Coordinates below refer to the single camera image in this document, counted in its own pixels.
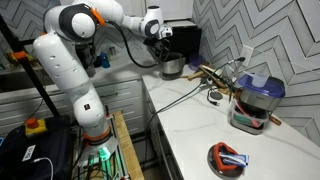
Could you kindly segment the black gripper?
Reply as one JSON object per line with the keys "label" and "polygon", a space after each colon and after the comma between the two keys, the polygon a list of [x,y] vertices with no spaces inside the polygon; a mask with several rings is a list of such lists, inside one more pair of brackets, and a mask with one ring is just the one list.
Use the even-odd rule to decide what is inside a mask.
{"label": "black gripper", "polygon": [[148,52],[153,57],[161,57],[170,52],[170,43],[167,39],[145,39],[143,44],[147,47]]}

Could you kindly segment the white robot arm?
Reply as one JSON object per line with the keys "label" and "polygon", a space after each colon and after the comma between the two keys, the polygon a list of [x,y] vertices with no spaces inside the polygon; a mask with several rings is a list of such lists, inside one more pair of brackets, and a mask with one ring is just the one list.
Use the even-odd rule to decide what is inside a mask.
{"label": "white robot arm", "polygon": [[43,68],[73,104],[73,112],[92,146],[111,138],[104,106],[79,60],[75,45],[91,40],[99,25],[110,23],[149,39],[173,35],[164,24],[159,6],[147,8],[143,17],[124,13],[116,0],[74,0],[49,9],[44,15],[45,33],[33,42]]}

